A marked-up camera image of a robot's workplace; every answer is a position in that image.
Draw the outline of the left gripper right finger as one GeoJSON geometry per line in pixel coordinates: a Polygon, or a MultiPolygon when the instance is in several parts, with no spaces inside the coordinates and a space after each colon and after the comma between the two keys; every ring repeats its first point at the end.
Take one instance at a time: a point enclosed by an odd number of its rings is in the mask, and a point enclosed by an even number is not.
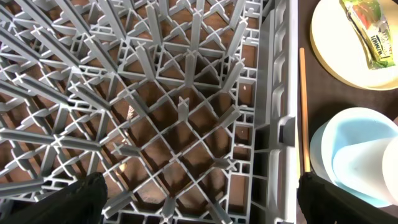
{"type": "Polygon", "coordinates": [[[333,185],[313,172],[299,178],[299,207],[308,224],[396,224],[392,216],[333,185]]]}

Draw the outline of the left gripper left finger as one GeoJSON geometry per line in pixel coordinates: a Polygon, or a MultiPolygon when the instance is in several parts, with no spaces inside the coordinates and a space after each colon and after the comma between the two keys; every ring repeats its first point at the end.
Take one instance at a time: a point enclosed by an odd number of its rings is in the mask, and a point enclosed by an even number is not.
{"type": "Polygon", "coordinates": [[[95,172],[8,216],[1,224],[97,224],[107,196],[106,181],[95,172]]]}

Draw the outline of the small white cup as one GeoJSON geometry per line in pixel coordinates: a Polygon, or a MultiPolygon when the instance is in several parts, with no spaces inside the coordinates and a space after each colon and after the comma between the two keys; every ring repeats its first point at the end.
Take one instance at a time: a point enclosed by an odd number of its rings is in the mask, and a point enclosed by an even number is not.
{"type": "Polygon", "coordinates": [[[344,186],[397,205],[397,138],[342,147],[334,156],[333,172],[344,186]]]}

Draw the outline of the light blue bowl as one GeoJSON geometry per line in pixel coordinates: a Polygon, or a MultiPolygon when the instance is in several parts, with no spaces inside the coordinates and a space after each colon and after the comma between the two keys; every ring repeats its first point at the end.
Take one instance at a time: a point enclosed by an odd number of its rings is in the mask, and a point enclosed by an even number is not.
{"type": "Polygon", "coordinates": [[[320,177],[377,208],[388,207],[393,204],[344,186],[333,172],[333,159],[342,147],[394,137],[397,138],[397,125],[387,116],[369,108],[348,108],[315,132],[310,143],[310,161],[320,177]]]}

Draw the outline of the green snack wrapper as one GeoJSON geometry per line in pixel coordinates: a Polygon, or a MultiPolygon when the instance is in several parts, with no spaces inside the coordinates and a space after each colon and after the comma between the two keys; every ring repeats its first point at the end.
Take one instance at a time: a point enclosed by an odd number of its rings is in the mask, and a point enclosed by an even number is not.
{"type": "Polygon", "coordinates": [[[363,45],[368,68],[395,65],[393,38],[378,0],[340,0],[340,4],[363,45]]]}

